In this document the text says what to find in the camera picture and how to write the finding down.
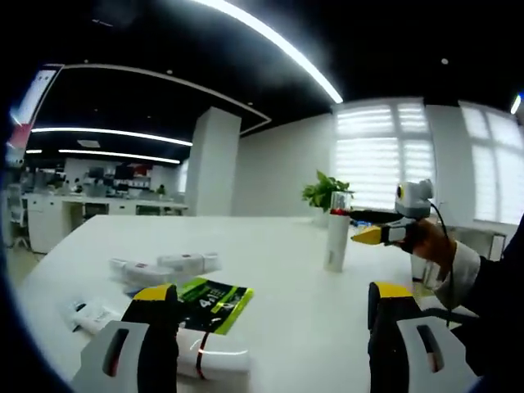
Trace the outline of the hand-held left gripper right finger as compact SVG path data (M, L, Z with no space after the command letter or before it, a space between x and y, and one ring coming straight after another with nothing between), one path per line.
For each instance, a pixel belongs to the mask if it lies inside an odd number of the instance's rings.
M479 377L445 320L420 309L406 287L368 287L371 392L469 392Z

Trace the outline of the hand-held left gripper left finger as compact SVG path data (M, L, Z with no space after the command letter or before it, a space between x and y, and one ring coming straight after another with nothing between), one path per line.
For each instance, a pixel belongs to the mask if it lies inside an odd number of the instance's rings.
M121 320L109 322L84 347L74 392L175 392L180 304L166 283L139 291Z

